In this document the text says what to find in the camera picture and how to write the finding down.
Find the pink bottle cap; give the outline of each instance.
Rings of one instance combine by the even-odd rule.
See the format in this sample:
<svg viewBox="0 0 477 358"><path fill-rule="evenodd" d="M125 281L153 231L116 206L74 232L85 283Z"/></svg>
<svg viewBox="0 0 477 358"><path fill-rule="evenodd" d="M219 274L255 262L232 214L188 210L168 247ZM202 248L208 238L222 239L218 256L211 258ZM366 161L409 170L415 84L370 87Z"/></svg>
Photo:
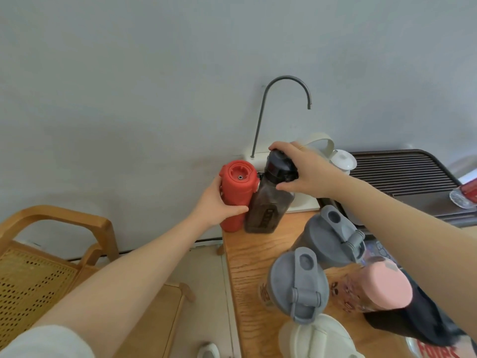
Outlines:
<svg viewBox="0 0 477 358"><path fill-rule="evenodd" d="M413 299L411 283L390 259L364 267L361 286L373 303L386 310L407 307Z"/></svg>

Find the gooseneck faucet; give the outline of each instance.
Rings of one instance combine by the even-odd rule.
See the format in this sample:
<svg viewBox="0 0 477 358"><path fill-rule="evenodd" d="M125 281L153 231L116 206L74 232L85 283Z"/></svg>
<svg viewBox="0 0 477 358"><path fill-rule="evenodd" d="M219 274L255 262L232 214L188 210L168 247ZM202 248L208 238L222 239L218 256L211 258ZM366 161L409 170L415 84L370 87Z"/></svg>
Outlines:
<svg viewBox="0 0 477 358"><path fill-rule="evenodd" d="M306 97L308 99L308 109L312 108L312 96L310 95L310 91L308 90L308 87L306 86L306 84L301 79L299 79L295 76L292 76L292 75L282 75L282 76L279 76L278 78L273 79L267 85L267 87L265 88L265 92L263 93L262 107L260 108L259 123L257 124L257 131L255 132L255 140L253 141L252 155L250 156L250 158L252 158L252 159L255 158L255 148L257 147L257 140L259 138L260 125L262 123L263 109L265 108L265 101L267 99L267 94L270 90L270 87L273 84L275 84L276 82L278 82L280 80L283 80L283 79L290 79L290 80L293 80L293 81L297 82L298 84L300 84L303 87L303 89L305 90Z"/></svg>

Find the gray bottle lid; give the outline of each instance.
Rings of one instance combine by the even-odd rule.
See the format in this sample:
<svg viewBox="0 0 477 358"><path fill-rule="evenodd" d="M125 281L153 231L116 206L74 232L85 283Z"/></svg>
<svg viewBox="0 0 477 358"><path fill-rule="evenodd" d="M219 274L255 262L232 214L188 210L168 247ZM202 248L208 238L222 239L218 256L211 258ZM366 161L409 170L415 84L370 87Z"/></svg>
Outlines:
<svg viewBox="0 0 477 358"><path fill-rule="evenodd" d="M313 250L299 247L280 255L270 268L267 290L274 304L298 324L309 324L328 302L328 279Z"/></svg>
<svg viewBox="0 0 477 358"><path fill-rule="evenodd" d="M307 228L318 247L318 260L324 260L331 266L344 266L358 262L364 255L364 233L336 207L326 205L319 215L310 219L310 223Z"/></svg>

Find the hand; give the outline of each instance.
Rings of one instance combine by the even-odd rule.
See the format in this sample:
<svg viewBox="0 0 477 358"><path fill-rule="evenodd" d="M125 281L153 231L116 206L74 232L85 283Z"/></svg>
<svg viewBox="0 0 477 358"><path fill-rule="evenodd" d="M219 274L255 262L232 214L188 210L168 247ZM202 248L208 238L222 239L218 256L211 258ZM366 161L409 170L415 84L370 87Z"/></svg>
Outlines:
<svg viewBox="0 0 477 358"><path fill-rule="evenodd" d="M340 169L326 161L313 150L298 142L274 142L269 150L278 149L291 158L298 169L298 179L282 182L277 189L288 192L301 192L314 198L336 199L337 191L350 178Z"/></svg>
<svg viewBox="0 0 477 358"><path fill-rule="evenodd" d="M207 228L218 225L227 217L240 215L248 211L247 206L228 206L220 197L222 178L216 176L211 185L206 188L191 215L205 223Z"/></svg>

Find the black water bottle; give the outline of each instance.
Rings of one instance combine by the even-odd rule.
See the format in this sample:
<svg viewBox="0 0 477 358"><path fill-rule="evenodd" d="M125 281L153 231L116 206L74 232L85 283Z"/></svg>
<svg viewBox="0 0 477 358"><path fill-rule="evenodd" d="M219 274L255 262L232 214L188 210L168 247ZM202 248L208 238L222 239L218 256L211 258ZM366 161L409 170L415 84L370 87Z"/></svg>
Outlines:
<svg viewBox="0 0 477 358"><path fill-rule="evenodd" d="M249 233L272 233L295 199L292 192L278 191L281 182L298 178L298 171L285 153L274 149L267 158L265 172L259 189L252 196L245 217L245 231Z"/></svg>

